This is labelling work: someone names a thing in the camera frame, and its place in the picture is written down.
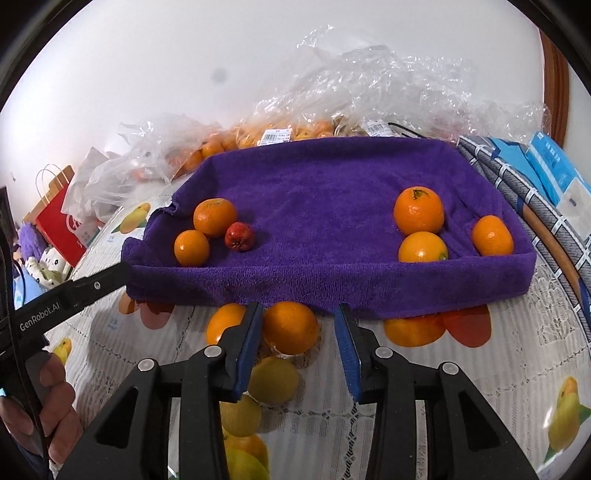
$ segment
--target red fruit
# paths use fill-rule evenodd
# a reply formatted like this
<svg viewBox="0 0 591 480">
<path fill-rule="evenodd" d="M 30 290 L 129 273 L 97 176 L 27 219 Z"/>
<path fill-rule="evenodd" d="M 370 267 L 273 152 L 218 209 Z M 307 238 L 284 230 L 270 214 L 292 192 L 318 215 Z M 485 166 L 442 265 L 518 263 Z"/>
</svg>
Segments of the red fruit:
<svg viewBox="0 0 591 480">
<path fill-rule="evenodd" d="M 234 222 L 226 230 L 226 246 L 236 252 L 250 250 L 255 244 L 255 231 L 250 225 Z"/>
</svg>

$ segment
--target wooden frame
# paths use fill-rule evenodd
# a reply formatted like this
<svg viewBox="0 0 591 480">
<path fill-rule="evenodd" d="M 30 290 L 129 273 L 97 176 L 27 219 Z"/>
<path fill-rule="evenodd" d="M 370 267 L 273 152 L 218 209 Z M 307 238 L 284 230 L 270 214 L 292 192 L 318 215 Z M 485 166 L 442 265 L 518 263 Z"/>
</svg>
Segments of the wooden frame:
<svg viewBox="0 0 591 480">
<path fill-rule="evenodd" d="M 569 64 L 542 31 L 540 38 L 544 51 L 544 103 L 550 110 L 550 137 L 562 148 L 569 122 Z"/>
</svg>

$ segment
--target purple tray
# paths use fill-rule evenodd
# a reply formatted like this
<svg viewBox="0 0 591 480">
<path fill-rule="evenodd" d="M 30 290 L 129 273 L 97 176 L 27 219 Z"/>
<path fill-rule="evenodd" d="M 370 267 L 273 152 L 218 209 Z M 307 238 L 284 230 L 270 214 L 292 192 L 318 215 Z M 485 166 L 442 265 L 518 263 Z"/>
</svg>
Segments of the purple tray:
<svg viewBox="0 0 591 480">
<path fill-rule="evenodd" d="M 392 210 L 407 187 L 441 197 L 448 261 L 398 262 L 403 235 Z M 175 237 L 193 227 L 202 200 L 224 197 L 256 230 L 247 253 L 211 242 L 208 262 L 180 267 Z M 481 257 L 470 240 L 484 215 L 503 219 L 513 255 Z M 295 300 L 331 311 L 347 302 L 360 318 L 412 317 L 524 294 L 535 252 L 516 213 L 454 148 L 436 140 L 335 138 L 216 155 L 156 210 L 144 239 L 128 238 L 130 297 L 180 305 Z"/>
</svg>

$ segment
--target orange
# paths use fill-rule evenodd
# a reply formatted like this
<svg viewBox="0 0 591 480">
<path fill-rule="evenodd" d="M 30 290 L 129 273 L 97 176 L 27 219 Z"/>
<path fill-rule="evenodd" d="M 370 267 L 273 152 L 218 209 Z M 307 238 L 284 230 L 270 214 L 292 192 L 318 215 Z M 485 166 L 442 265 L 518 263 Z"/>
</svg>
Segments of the orange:
<svg viewBox="0 0 591 480">
<path fill-rule="evenodd" d="M 222 148 L 225 151 L 236 150 L 238 145 L 236 144 L 236 134 L 232 132 L 225 132 L 222 139 Z"/>
<path fill-rule="evenodd" d="M 433 343 L 445 333 L 445 325 L 438 314 L 409 319 L 384 320 L 388 340 L 399 346 L 423 346 Z"/>
<path fill-rule="evenodd" d="M 209 242 L 196 230 L 186 230 L 174 241 L 174 256 L 184 267 L 200 267 L 209 258 Z"/>
<path fill-rule="evenodd" d="M 215 140 L 211 140 L 203 144 L 201 147 L 201 154 L 203 155 L 204 160 L 218 153 L 223 153 L 223 148 L 220 143 Z"/>
<path fill-rule="evenodd" d="M 503 220 L 494 215 L 477 221 L 472 229 L 472 243 L 483 257 L 513 253 L 513 237 Z"/>
<path fill-rule="evenodd" d="M 445 216 L 439 195 L 426 187 L 404 190 L 394 205 L 394 221 L 404 235 L 414 232 L 437 233 Z"/>
<path fill-rule="evenodd" d="M 267 446 L 256 433 L 248 437 L 235 437 L 225 432 L 223 444 L 225 448 L 233 448 L 250 453 L 263 467 L 269 470 L 269 452 L 267 451 Z"/>
<path fill-rule="evenodd" d="M 316 344 L 320 326 L 316 315 L 296 301 L 280 301 L 262 318 L 262 337 L 278 352 L 299 355 Z"/>
<path fill-rule="evenodd" d="M 201 202 L 193 213 L 194 227 L 211 238 L 226 235 L 226 230 L 238 219 L 236 208 L 226 199 L 209 199 Z"/>
<path fill-rule="evenodd" d="M 201 150 L 196 150 L 184 163 L 183 168 L 187 173 L 195 171 L 196 168 L 203 163 L 203 154 Z"/>
<path fill-rule="evenodd" d="M 207 344 L 217 345 L 225 329 L 240 325 L 245 312 L 246 307 L 238 303 L 227 303 L 219 307 L 207 324 L 205 331 Z"/>
<path fill-rule="evenodd" d="M 406 237 L 398 250 L 400 262 L 436 262 L 447 260 L 443 240 L 431 232 L 416 232 Z"/>
<path fill-rule="evenodd" d="M 300 140 L 309 140 L 310 138 L 314 138 L 314 132 L 309 130 L 308 128 L 298 127 L 295 130 L 294 141 L 298 142 Z"/>
<path fill-rule="evenodd" d="M 318 136 L 318 138 L 321 138 L 319 134 L 325 133 L 325 132 L 332 133 L 334 129 L 335 128 L 333 127 L 332 122 L 329 120 L 318 120 L 314 124 L 314 134 L 316 136 Z"/>
</svg>

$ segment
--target price label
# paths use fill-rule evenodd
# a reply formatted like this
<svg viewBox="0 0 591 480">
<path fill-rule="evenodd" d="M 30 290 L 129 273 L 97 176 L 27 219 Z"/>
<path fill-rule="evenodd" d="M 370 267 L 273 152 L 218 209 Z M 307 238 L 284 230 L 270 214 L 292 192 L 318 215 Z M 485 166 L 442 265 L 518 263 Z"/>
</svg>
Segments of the price label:
<svg viewBox="0 0 591 480">
<path fill-rule="evenodd" d="M 285 143 L 291 140 L 291 128 L 275 128 L 270 130 L 265 130 L 262 138 L 260 139 L 258 145 L 261 147 L 263 145 L 273 145 L 275 143 Z"/>
<path fill-rule="evenodd" d="M 399 137 L 383 120 L 369 120 L 364 123 L 363 129 L 370 137 Z"/>
</svg>

